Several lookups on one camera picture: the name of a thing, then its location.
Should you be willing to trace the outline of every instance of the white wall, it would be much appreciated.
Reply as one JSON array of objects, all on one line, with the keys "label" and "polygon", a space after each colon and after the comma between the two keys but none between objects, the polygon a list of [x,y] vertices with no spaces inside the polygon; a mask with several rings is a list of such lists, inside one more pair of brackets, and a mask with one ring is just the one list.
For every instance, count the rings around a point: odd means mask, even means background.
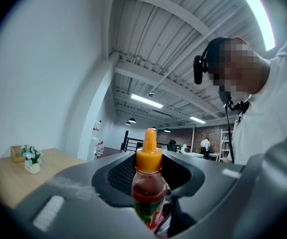
[{"label": "white wall", "polygon": [[[137,123],[126,125],[125,123],[130,118],[134,118]],[[150,119],[144,119],[124,112],[118,112],[105,147],[120,149],[122,142],[124,142],[126,130],[129,131],[128,137],[143,140],[145,131],[154,124],[155,122]]]},{"label": "white wall", "polygon": [[111,87],[108,88],[100,110],[98,112],[96,121],[102,121],[100,130],[98,132],[98,141],[103,141],[105,145],[109,139],[110,131],[113,129],[116,118],[116,110],[114,104],[114,97]]},{"label": "white wall", "polygon": [[105,0],[20,0],[0,26],[0,157],[60,148],[68,111],[102,55]]},{"label": "white wall", "polygon": [[91,74],[85,77],[71,105],[63,132],[63,149],[69,155],[85,160],[89,151],[93,150],[90,146],[91,128],[96,122],[100,105],[114,77],[114,65],[118,58],[119,54],[114,52],[109,60],[100,62]]}]

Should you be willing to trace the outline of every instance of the white shirt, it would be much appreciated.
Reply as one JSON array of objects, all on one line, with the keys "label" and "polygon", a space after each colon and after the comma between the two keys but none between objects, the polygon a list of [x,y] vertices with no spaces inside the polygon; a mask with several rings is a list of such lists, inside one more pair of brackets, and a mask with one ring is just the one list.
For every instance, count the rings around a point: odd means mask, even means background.
[{"label": "white shirt", "polygon": [[235,164],[246,164],[287,138],[287,42],[270,61],[264,87],[250,95],[248,110],[239,114],[233,128]]},{"label": "white shirt", "polygon": [[205,147],[205,151],[208,151],[210,147],[210,142],[208,141],[208,139],[204,139],[200,145],[201,147]]}]

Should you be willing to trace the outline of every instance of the wooden table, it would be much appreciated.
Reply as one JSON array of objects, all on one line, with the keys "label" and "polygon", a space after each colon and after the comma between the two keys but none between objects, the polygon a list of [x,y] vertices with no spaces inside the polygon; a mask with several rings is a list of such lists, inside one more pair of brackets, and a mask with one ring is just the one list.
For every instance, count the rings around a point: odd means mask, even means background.
[{"label": "wooden table", "polygon": [[29,193],[67,167],[85,163],[84,160],[67,156],[58,149],[42,151],[40,172],[31,174],[24,162],[14,163],[11,157],[0,159],[0,201],[15,208]]}]

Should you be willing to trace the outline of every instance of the ceiling beam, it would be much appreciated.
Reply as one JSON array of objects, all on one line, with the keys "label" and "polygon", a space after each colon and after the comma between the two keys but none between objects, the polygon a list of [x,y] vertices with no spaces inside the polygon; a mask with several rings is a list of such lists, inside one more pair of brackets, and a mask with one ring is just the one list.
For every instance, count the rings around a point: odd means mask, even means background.
[{"label": "ceiling beam", "polygon": [[[195,28],[202,35],[206,35],[210,32],[210,29],[200,19],[198,19],[196,16],[194,16],[185,8],[179,6],[178,4],[170,0],[139,0],[139,1],[150,3],[176,15],[177,17],[181,18],[183,21],[191,25],[193,28]],[[211,41],[214,38],[216,38],[215,34],[211,34],[207,37],[208,41]]]},{"label": "ceiling beam", "polygon": [[145,113],[143,111],[140,111],[140,110],[135,110],[135,108],[131,108],[131,107],[123,106],[123,105],[118,105],[118,104],[116,104],[115,108],[116,108],[116,110],[124,111],[124,112],[130,113],[130,114],[135,113],[134,116],[138,115],[140,117],[145,117],[146,119],[159,121],[159,122],[165,122],[164,119],[157,118],[155,116],[152,116],[152,115]]},{"label": "ceiling beam", "polygon": [[104,59],[108,60],[109,55],[109,24],[111,18],[113,0],[105,0],[103,18],[102,18],[102,40],[103,40],[103,50],[104,50]]},{"label": "ceiling beam", "polygon": [[[114,92],[114,97],[117,98],[117,99],[121,99],[121,100],[124,100],[124,101],[127,101],[127,102],[131,102],[131,103],[134,103],[134,104],[138,104],[138,103],[141,103],[140,101],[138,100],[135,100],[135,99],[132,99],[130,95],[128,94],[125,94],[125,93],[122,93],[122,92]],[[151,105],[148,105],[148,104],[145,104],[145,103],[142,103],[142,105],[147,105],[149,108],[153,109],[151,107]],[[169,114],[173,117],[176,117],[176,118],[180,118],[180,119],[189,119],[189,116],[185,115],[185,114],[182,114],[182,113],[179,113],[179,112],[176,112],[176,111],[173,111],[169,108],[166,108],[165,106],[163,106],[162,108],[158,109],[158,108],[154,108],[156,111],[161,111],[162,113],[166,113],[166,114]]]},{"label": "ceiling beam", "polygon": [[[229,116],[229,120],[231,121],[231,123],[234,123],[236,118],[237,118],[237,115]],[[158,127],[158,129],[185,128],[185,127],[193,127],[193,126],[205,127],[205,126],[215,126],[215,125],[224,125],[224,124],[227,124],[227,118],[226,117],[219,118],[219,119],[207,120],[207,122],[205,124],[200,124],[198,122],[192,122],[192,123],[187,123],[185,125],[179,125],[179,126],[162,126],[162,127]]]},{"label": "ceiling beam", "polygon": [[[153,86],[162,79],[162,75],[127,61],[119,61],[115,67],[115,70],[116,73],[126,75],[128,77],[134,78],[136,80],[145,82]],[[219,118],[219,116],[215,113],[217,112],[217,110],[212,105],[210,105],[208,102],[206,102],[193,92],[177,84],[176,82],[173,82],[168,78],[164,79],[162,84],[159,85],[159,88],[183,100],[186,100],[192,105],[204,110],[206,113],[210,113],[214,118]]]}]

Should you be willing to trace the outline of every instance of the ceiling light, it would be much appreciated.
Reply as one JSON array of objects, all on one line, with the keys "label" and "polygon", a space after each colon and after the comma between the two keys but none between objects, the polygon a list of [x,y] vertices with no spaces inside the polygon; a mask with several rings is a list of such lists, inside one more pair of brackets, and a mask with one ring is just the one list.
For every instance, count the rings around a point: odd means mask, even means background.
[{"label": "ceiling light", "polygon": [[148,105],[158,107],[158,108],[161,108],[161,107],[163,106],[163,105],[161,105],[161,104],[158,104],[158,103],[153,102],[153,101],[151,101],[151,100],[149,100],[149,99],[146,99],[146,98],[142,98],[142,97],[137,96],[137,95],[135,95],[135,94],[132,94],[132,98],[133,98],[133,99],[136,99],[136,100],[138,100],[138,101],[140,101],[140,102],[144,102],[144,103],[146,103],[146,104],[148,104]]},{"label": "ceiling light", "polygon": [[246,0],[259,24],[266,51],[275,47],[272,27],[260,0]]},{"label": "ceiling light", "polygon": [[200,119],[197,119],[197,118],[195,118],[195,117],[190,117],[190,119],[195,120],[195,121],[197,121],[197,122],[199,122],[199,123],[205,124],[205,121],[200,120]]}]

